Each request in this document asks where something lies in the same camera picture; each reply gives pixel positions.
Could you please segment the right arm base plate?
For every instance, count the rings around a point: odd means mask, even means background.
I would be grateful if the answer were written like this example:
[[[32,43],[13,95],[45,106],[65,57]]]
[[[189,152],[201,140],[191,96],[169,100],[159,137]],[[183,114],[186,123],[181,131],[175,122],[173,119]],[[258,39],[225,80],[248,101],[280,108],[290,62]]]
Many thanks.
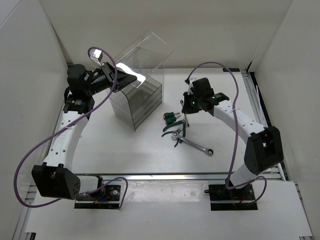
[[[241,189],[226,189],[224,184],[210,184],[204,190],[209,195],[211,211],[256,211],[258,210],[252,184]]]

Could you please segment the clear plastic drawer organizer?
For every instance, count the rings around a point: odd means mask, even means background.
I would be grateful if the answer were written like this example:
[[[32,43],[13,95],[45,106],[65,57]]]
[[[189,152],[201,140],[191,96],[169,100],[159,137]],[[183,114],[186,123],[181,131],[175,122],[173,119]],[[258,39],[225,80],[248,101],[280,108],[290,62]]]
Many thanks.
[[[109,98],[115,116],[132,130],[163,102],[165,61],[174,49],[146,31],[116,57],[118,72],[136,80]]]

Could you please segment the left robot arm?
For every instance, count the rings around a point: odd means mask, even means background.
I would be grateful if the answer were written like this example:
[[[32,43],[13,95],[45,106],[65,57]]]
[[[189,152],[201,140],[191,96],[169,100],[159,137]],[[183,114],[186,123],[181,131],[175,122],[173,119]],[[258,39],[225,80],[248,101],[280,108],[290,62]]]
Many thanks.
[[[105,50],[90,47],[88,55],[99,67],[87,70],[82,64],[74,64],[68,68],[60,129],[53,137],[50,152],[43,163],[35,165],[31,171],[42,197],[76,199],[81,181],[72,172],[72,163],[82,131],[98,108],[94,95],[106,89],[116,93],[138,80],[127,66],[116,64],[114,60],[103,62],[103,56],[107,55]]]

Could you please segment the small ratchet wrench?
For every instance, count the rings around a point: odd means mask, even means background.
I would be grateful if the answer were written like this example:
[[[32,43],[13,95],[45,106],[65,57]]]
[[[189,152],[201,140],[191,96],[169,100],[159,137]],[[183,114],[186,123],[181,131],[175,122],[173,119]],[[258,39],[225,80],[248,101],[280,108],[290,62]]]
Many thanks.
[[[184,101],[183,100],[180,100],[179,101],[180,102],[180,104],[181,104],[181,106],[182,106],[182,108],[184,107]],[[184,121],[185,121],[185,125],[186,125],[186,127],[187,128],[189,128],[190,127],[190,124],[189,124],[189,121],[188,121],[188,118],[187,118],[187,115],[185,114],[185,113],[183,113],[183,115],[184,115]]]

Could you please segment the large ratchet wrench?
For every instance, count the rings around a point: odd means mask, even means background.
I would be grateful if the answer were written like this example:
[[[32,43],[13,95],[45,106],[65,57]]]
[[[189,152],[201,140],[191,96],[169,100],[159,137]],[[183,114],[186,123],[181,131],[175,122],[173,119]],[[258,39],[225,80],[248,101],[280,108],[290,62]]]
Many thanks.
[[[213,156],[214,155],[214,151],[211,149],[211,148],[207,148],[207,147],[204,147],[202,145],[199,145],[198,143],[195,143],[185,137],[182,137],[182,136],[176,136],[176,132],[174,132],[171,137],[174,138],[174,139],[177,139],[178,142],[182,142],[182,143],[185,143],[189,146],[192,146],[193,148],[195,149],[198,149],[202,152],[204,152],[205,154],[207,154],[208,156]]]

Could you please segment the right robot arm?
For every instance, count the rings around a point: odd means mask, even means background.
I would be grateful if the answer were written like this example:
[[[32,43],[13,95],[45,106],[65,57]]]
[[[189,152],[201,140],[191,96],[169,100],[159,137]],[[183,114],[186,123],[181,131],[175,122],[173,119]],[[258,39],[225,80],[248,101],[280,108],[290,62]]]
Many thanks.
[[[183,97],[184,114],[205,111],[234,130],[235,139],[242,139],[246,144],[244,163],[236,171],[230,169],[225,181],[224,193],[230,200],[238,199],[246,185],[283,161],[279,129],[275,126],[266,127],[236,109],[228,96],[214,92],[206,77],[191,82]]]

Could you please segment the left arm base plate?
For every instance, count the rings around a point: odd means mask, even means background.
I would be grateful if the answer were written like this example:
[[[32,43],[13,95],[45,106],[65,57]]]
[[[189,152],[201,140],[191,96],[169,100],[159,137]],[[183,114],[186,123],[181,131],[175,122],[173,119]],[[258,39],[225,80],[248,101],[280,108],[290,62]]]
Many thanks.
[[[123,176],[104,179],[100,175],[80,177],[79,195],[75,199],[75,209],[119,210],[128,191],[128,180]]]

